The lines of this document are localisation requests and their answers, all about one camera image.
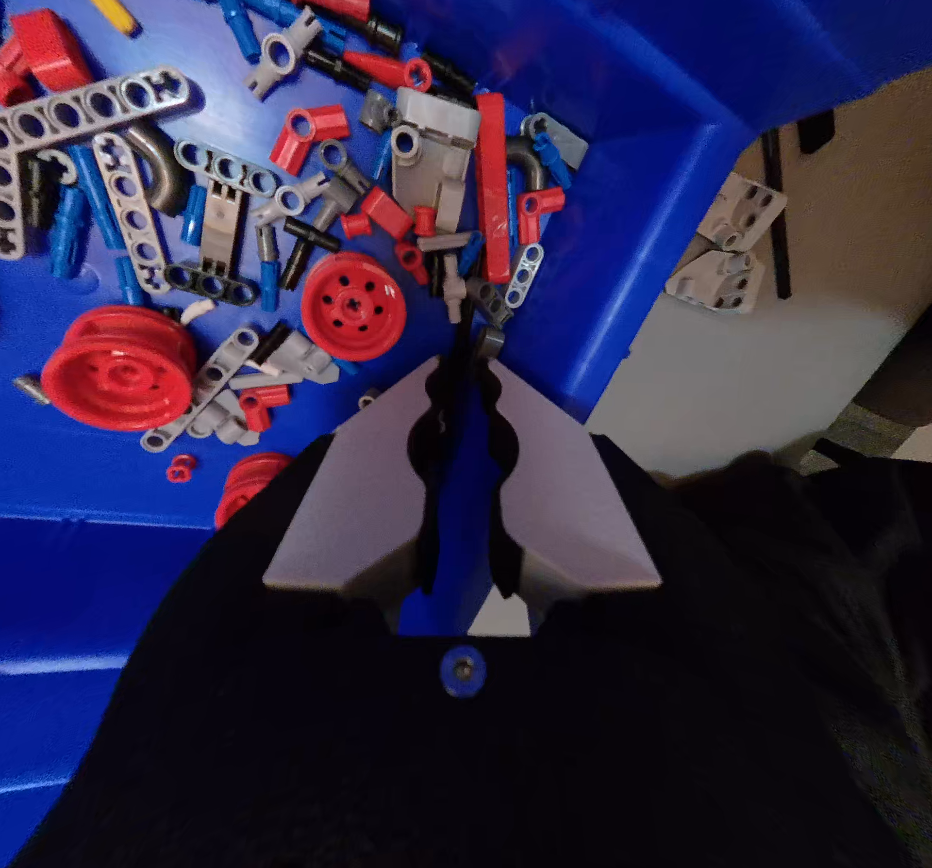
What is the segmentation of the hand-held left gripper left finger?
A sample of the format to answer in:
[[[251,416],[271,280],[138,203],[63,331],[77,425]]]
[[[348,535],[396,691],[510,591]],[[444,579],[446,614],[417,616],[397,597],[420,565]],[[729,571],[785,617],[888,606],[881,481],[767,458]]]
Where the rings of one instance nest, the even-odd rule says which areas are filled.
[[[428,358],[334,432],[265,571],[268,589],[370,601],[413,592],[427,488],[408,442],[440,363]]]

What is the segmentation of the pile of toy building parts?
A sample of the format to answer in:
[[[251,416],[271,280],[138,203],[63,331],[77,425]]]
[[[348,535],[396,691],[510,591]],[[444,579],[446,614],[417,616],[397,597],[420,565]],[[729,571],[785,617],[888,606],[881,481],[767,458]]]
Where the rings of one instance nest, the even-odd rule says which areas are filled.
[[[275,228],[285,260],[295,240],[281,230],[286,216],[309,208],[309,221],[320,207],[303,195],[303,182],[267,159],[284,118],[302,104],[341,103],[353,125],[362,98],[307,74],[300,84],[286,83],[260,102],[243,85],[249,67],[232,39],[222,37],[226,29],[220,16],[205,2],[124,1],[145,21],[139,39],[118,36],[88,0],[2,0],[2,42],[12,35],[12,16],[47,8],[76,36],[98,82],[157,66],[180,70],[191,82],[189,103],[137,121],[161,128],[175,142],[195,140],[279,178],[272,198],[248,196],[230,278],[259,287],[272,262],[263,231]],[[127,142],[129,125],[103,132]],[[284,407],[263,409],[258,393],[285,384],[287,372],[245,365],[237,375],[221,379],[224,391],[175,440],[143,441],[144,432],[78,423],[52,404],[37,402],[34,391],[15,385],[19,377],[41,373],[79,315],[129,305],[129,298],[143,299],[156,312],[178,309],[176,316],[195,343],[197,371],[224,339],[236,338],[243,346],[279,318],[292,328],[299,321],[297,290],[277,292],[276,311],[264,308],[262,292],[253,305],[237,307],[174,288],[165,296],[143,291],[91,151],[92,138],[20,161],[26,253],[18,261],[2,260],[2,519],[208,527],[230,469],[249,455],[302,447],[331,419],[342,391],[307,381],[289,387]],[[147,167],[135,156],[145,185]],[[169,218],[150,210],[168,265],[200,268],[210,180],[190,174],[181,215]]]

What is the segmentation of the blue plastic bin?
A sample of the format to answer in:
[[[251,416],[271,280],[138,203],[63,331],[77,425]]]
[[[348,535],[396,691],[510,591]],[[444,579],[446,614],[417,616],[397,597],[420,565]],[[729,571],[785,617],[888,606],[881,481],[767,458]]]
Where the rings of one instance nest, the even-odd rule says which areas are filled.
[[[505,347],[576,418],[747,144],[930,65],[930,0],[371,1],[405,55],[426,46],[502,93],[510,132],[544,112],[590,143]],[[247,454],[186,438],[177,448],[200,463],[175,485],[140,432],[81,425],[17,390],[78,315],[124,291],[96,224],[73,279],[50,274],[37,234],[8,260],[15,210],[2,194],[2,864],[74,773]]]

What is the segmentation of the pale three-hole toy beam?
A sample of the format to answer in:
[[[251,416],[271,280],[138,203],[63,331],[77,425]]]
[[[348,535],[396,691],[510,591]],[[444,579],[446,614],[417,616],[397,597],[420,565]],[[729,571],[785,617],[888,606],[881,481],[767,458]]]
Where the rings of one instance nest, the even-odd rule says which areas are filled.
[[[520,245],[516,250],[511,262],[511,278],[503,292],[504,302],[509,309],[516,310],[526,301],[542,259],[540,243]]]

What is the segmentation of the person's dark clothing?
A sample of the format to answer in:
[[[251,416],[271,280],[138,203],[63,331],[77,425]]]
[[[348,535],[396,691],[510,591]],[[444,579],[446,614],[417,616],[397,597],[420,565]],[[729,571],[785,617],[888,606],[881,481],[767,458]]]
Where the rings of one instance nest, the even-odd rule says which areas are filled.
[[[849,771],[930,866],[930,464],[762,454],[673,486],[774,607]]]

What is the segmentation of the dark three-hole toy beam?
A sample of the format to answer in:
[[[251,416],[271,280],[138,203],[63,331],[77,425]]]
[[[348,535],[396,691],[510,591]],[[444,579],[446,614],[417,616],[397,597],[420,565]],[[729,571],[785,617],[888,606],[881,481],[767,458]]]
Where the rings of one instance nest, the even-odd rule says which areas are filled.
[[[165,273],[168,284],[175,290],[217,303],[248,307],[260,297],[260,288],[250,280],[218,276],[191,265],[172,263]]]

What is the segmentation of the red toy angle connector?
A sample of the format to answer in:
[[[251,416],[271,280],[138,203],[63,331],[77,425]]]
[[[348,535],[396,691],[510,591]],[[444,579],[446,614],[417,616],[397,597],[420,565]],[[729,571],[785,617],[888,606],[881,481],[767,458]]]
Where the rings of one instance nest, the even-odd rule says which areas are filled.
[[[296,178],[314,144],[323,140],[345,140],[350,135],[349,119],[342,105],[294,108],[284,118],[269,159]]]
[[[517,239],[520,246],[538,243],[542,232],[542,219],[564,209],[564,189],[554,186],[525,192],[516,200]]]

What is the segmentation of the brown grey toy fork piece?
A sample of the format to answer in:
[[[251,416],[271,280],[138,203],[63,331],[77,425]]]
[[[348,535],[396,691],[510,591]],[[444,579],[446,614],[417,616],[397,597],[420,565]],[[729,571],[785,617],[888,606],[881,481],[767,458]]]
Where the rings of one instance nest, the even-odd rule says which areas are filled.
[[[200,270],[205,275],[234,276],[247,207],[248,195],[243,191],[218,180],[209,181],[200,242]]]

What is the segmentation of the long red toy beam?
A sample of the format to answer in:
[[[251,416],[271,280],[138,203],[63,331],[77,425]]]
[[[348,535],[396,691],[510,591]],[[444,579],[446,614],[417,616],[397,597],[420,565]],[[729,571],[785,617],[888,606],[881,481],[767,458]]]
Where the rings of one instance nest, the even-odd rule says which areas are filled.
[[[502,285],[511,277],[504,98],[499,93],[481,93],[475,103],[481,118],[475,145],[475,177],[484,236],[483,277],[493,285]]]

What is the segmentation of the brown furniture piece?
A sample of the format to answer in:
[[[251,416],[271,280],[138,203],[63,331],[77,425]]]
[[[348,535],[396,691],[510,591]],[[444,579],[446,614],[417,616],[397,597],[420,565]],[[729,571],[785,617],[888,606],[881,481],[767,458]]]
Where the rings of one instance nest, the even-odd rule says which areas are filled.
[[[930,333],[906,335],[854,398],[860,408],[910,428],[931,424]]]

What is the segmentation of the large grey toy block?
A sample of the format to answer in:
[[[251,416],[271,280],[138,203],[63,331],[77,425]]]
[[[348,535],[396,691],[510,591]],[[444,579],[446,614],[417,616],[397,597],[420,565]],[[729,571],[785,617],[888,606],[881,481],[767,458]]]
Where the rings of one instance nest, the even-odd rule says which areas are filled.
[[[455,233],[481,115],[406,87],[398,89],[395,109],[398,123],[390,136],[393,197],[409,213],[435,210],[436,230]]]

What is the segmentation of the grey seven-hole toy beam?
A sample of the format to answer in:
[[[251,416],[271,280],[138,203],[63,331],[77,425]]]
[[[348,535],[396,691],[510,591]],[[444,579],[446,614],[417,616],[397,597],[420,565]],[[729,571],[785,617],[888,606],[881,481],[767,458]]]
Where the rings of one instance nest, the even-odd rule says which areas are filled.
[[[136,282],[152,296],[167,295],[168,263],[133,150],[114,132],[95,135],[90,146]]]

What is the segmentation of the grey toy cross connector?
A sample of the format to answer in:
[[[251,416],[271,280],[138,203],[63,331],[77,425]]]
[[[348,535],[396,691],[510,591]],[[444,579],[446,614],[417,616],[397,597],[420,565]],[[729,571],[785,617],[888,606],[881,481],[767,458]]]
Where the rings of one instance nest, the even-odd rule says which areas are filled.
[[[260,59],[245,80],[247,89],[256,100],[263,101],[295,73],[299,60],[320,33],[318,17],[312,8],[305,6],[288,28],[263,38]]]

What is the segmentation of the long grey bent toy beam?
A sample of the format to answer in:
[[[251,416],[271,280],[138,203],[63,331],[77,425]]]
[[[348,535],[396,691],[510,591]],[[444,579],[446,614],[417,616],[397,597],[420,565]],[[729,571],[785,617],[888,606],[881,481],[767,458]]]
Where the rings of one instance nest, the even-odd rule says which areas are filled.
[[[174,67],[157,66],[3,108],[1,259],[18,261],[26,253],[21,159],[172,112],[190,99],[188,78]]]

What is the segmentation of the black bracket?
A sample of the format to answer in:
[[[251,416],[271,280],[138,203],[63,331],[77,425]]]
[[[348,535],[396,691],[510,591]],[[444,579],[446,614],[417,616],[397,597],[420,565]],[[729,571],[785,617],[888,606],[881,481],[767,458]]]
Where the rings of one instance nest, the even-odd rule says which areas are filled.
[[[831,143],[836,135],[836,117],[833,109],[810,115],[796,122],[798,147],[801,155],[813,155]]]

